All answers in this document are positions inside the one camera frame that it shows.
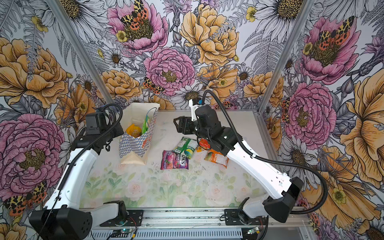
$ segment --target blue and white checkered pattern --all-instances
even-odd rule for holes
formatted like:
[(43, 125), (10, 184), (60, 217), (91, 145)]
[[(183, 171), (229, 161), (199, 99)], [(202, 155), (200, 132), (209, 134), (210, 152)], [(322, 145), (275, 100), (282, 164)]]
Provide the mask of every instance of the blue and white checkered pattern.
[(128, 153), (134, 151), (138, 156), (143, 157), (145, 152), (149, 149), (151, 145), (153, 130), (155, 128), (157, 110), (153, 114), (153, 118), (149, 123), (148, 130), (141, 135), (140, 137), (133, 137), (127, 132), (124, 132), (124, 135), (120, 139), (119, 145), (119, 156), (120, 158), (124, 157)]

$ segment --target checkered paper bag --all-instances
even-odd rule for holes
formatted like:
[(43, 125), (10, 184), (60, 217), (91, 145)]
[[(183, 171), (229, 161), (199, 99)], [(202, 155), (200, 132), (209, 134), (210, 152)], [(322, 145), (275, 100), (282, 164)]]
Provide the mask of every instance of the checkered paper bag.
[(147, 154), (159, 107), (160, 104), (158, 103), (131, 103), (124, 109), (123, 118), (120, 121), (123, 129), (127, 129), (132, 123), (142, 128), (147, 114), (150, 123), (148, 130), (140, 137), (133, 137), (124, 132), (119, 145), (119, 156), (122, 164), (147, 164)]

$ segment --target table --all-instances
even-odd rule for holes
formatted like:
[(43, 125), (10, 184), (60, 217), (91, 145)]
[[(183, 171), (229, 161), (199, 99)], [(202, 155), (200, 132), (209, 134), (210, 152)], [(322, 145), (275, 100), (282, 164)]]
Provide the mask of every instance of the table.
[[(262, 157), (267, 157), (252, 111), (229, 111), (237, 132)], [(217, 112), (223, 126), (229, 126)], [(246, 197), (265, 194), (263, 187), (237, 163), (227, 168), (204, 160), (206, 151), (195, 151), (187, 169), (160, 170), (163, 150), (173, 149), (181, 140), (173, 119), (190, 116), (190, 111), (159, 111), (147, 165), (120, 164), (119, 140), (111, 150), (101, 151), (81, 196), (82, 208), (123, 200), (136, 207), (236, 207)]]

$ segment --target pink peony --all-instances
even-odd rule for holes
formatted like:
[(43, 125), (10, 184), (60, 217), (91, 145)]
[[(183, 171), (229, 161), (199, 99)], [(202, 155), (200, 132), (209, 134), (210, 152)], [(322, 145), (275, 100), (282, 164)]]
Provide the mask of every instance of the pink peony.
[(358, 54), (353, 54), (356, 49), (356, 42), (360, 36), (360, 31), (356, 30), (356, 18), (354, 18), (349, 37), (341, 45), (334, 41), (325, 50), (320, 50), (319, 34), (322, 31), (333, 32), (337, 30), (343, 22), (330, 22), (329, 19), (321, 17), (313, 26), (310, 35), (306, 36), (302, 58), (299, 59), (299, 70), (305, 76), (309, 76), (313, 81), (322, 81), (329, 85), (341, 78), (355, 63)]
[(176, 90), (195, 81), (192, 60), (174, 49), (159, 48), (143, 63), (147, 70), (147, 78), (156, 86), (163, 87), (165, 95), (173, 96)]
[(336, 125), (331, 93), (320, 83), (300, 83), (290, 98), (288, 115), (287, 135), (299, 138), (310, 150), (321, 147)]
[(0, 123), (0, 197), (26, 195), (42, 181), (55, 185), (64, 134), (59, 126), (37, 114)]
[(111, 33), (117, 36), (117, 41), (124, 45), (129, 53), (142, 54), (143, 52), (154, 51), (156, 48), (167, 44), (168, 22), (166, 17), (161, 18), (153, 4), (148, 5), (143, 0), (144, 8), (148, 9), (148, 20), (144, 20), (138, 30), (131, 30), (121, 22), (121, 17), (131, 15), (134, 11), (133, 3), (130, 6), (123, 5), (123, 8), (107, 9), (109, 28)]

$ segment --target yellow-orange peony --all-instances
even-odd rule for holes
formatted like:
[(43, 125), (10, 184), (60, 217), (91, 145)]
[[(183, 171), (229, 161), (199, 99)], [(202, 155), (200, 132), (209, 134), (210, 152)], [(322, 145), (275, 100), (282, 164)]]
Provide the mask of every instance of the yellow-orange peony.
[(165, 98), (159, 98), (158, 96), (154, 95), (152, 98), (149, 98), (150, 103), (159, 103), (160, 107), (159, 109), (175, 109), (173, 104)]
[(384, 180), (384, 70), (355, 86), (355, 104), (348, 109), (357, 115), (356, 125), (348, 135), (341, 135), (345, 152), (353, 157), (353, 168), (362, 181), (380, 188)]
[(71, 97), (60, 98), (55, 108), (56, 123), (67, 127), (72, 125), (77, 132), (85, 115), (95, 112), (95, 103), (89, 98), (80, 84), (71, 89)]
[[(129, 100), (131, 97), (142, 94), (139, 81), (123, 71), (111, 70), (103, 72), (102, 78), (113, 99), (115, 99), (116, 96), (120, 96)], [(103, 98), (99, 90), (97, 90), (96, 94), (99, 98)]]
[(34, 96), (43, 103), (43, 108), (49, 108), (57, 98), (68, 93), (67, 73), (48, 49), (39, 46), (36, 67), (29, 81), (28, 47), (21, 39), (10, 43), (0, 38), (0, 96), (11, 96), (8, 104), (18, 102), (23, 94)]
[[(318, 169), (328, 185), (328, 198), (320, 208), (320, 213), (329, 221), (337, 215), (336, 226), (339, 228), (345, 228), (355, 218), (361, 218), (362, 225), (358, 233), (364, 233), (369, 229), (369, 220), (380, 218), (380, 211), (375, 210), (376, 205), (363, 196), (366, 193), (361, 183), (353, 181), (357, 173), (352, 167), (353, 163), (336, 146), (322, 146), (319, 153)], [(310, 188), (302, 194), (310, 204), (315, 205), (321, 199), (323, 188), (321, 185), (317, 189), (310, 185)]]
[[(211, 89), (220, 101), (224, 101), (229, 97), (230, 92), (236, 90), (236, 83), (240, 83), (240, 78), (237, 75), (237, 68), (221, 68), (217, 66), (202, 67), (196, 76), (203, 81), (209, 81), (206, 89)], [(211, 98), (211, 105), (216, 104), (216, 101)]]
[(281, 144), (282, 130), (280, 125), (280, 118), (268, 118), (266, 121), (266, 127), (269, 132), (269, 136), (272, 139), (275, 150), (279, 150)]
[(7, 223), (0, 223), (0, 239), (4, 240), (25, 240), (26, 227), (15, 223), (12, 228)]
[(180, 34), (188, 40), (187, 46), (196, 46), (199, 49), (200, 63), (224, 66), (236, 55), (239, 32), (232, 29), (219, 37), (212, 37), (226, 23), (227, 17), (218, 15), (210, 5), (204, 7), (200, 4), (197, 16), (191, 11), (184, 15)]
[[(250, 79), (251, 84), (248, 84), (244, 87), (244, 96), (246, 98), (252, 97), (256, 98), (258, 96), (262, 96), (265, 93), (266, 88), (268, 87), (269, 82), (271, 81), (273, 72), (267, 72), (266, 74), (259, 74)], [(279, 77), (279, 81), (277, 82), (275, 88), (273, 89), (273, 93), (271, 98), (269, 99), (272, 106), (275, 108), (280, 104), (281, 99), (283, 98), (283, 85), (284, 79), (283, 77)]]

